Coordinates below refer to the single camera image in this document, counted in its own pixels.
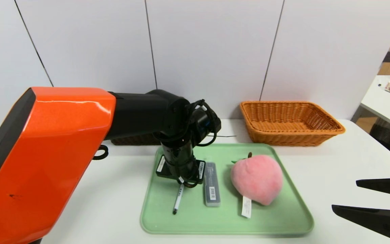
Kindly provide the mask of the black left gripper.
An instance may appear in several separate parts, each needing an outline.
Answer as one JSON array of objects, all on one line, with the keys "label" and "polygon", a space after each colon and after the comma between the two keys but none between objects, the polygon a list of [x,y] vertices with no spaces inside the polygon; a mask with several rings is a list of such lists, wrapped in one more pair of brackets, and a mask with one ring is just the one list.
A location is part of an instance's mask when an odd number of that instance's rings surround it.
[{"label": "black left gripper", "polygon": [[161,145],[156,152],[156,175],[179,184],[202,184],[205,161],[195,158],[192,143],[180,147]]}]

